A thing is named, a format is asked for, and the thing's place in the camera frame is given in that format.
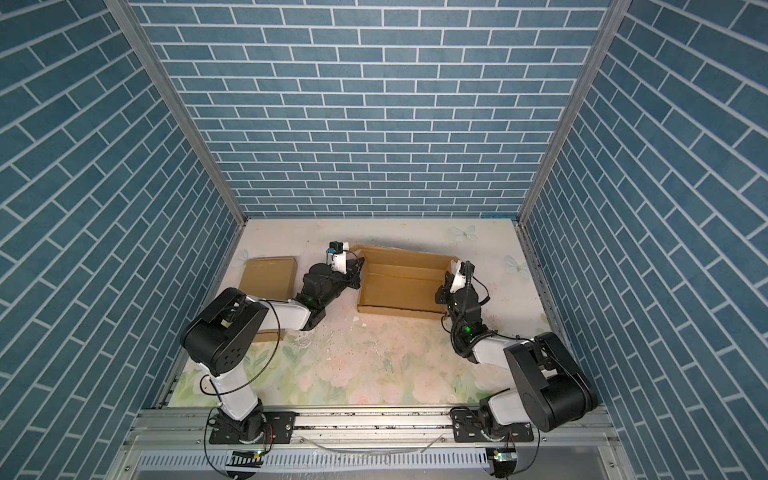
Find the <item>brown cardboard box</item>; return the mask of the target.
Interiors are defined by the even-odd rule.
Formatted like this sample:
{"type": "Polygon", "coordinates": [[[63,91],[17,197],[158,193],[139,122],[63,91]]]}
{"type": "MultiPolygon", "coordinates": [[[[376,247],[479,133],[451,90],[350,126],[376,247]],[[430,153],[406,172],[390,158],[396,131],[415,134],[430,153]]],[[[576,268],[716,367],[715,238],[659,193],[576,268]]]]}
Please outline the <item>brown cardboard box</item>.
{"type": "Polygon", "coordinates": [[[293,257],[246,261],[238,289],[251,297],[289,300],[295,293],[297,261],[293,257]]]}
{"type": "Polygon", "coordinates": [[[352,251],[363,262],[358,312],[426,320],[446,313],[436,294],[456,257],[372,245],[355,245],[352,251]]]}

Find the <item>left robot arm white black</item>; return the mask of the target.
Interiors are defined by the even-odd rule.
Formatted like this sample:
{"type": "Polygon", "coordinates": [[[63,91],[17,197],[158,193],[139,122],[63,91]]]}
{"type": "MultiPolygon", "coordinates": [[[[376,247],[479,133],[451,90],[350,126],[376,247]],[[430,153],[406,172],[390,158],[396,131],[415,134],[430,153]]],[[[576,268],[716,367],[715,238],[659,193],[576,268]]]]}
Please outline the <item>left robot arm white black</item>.
{"type": "Polygon", "coordinates": [[[279,333],[314,329],[345,289],[361,287],[364,263],[359,258],[345,267],[315,264],[304,275],[302,290],[285,302],[257,299],[228,287],[180,335],[181,346],[207,374],[212,386],[208,394],[219,401],[217,419],[234,428],[243,442],[255,440],[265,422],[263,404],[244,366],[261,328],[275,327],[279,333]]]}

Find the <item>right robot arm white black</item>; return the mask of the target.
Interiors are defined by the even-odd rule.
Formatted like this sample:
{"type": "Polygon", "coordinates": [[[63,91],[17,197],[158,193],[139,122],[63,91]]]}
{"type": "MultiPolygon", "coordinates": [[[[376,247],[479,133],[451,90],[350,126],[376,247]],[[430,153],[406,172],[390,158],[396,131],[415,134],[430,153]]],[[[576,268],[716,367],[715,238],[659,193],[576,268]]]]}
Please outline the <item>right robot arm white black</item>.
{"type": "Polygon", "coordinates": [[[500,439],[519,423],[549,432],[598,406],[586,375],[556,334],[510,336],[483,322],[488,300],[478,296],[469,276],[446,274],[435,300],[446,307],[454,353],[473,364],[506,367],[512,375],[511,389],[481,399],[473,412],[487,437],[500,439]]]}

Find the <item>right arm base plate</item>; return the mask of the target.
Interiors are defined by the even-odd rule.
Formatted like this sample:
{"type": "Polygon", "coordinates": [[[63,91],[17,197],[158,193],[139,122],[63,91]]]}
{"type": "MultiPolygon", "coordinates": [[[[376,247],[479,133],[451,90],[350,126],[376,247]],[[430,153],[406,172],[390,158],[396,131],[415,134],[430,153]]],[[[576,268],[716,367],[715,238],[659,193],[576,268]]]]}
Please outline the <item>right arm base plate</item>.
{"type": "Polygon", "coordinates": [[[449,410],[454,441],[478,442],[532,442],[533,430],[527,422],[499,424],[487,409],[456,406],[449,410]]]}

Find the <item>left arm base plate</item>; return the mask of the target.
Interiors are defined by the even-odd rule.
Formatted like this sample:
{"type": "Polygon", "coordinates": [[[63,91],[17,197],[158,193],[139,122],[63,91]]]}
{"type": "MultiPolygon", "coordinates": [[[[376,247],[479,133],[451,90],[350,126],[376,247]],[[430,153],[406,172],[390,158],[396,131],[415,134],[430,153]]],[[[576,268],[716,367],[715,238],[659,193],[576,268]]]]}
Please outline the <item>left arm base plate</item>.
{"type": "Polygon", "coordinates": [[[256,412],[237,421],[216,409],[208,423],[208,441],[214,445],[288,444],[296,417],[296,413],[290,411],[256,412]]]}

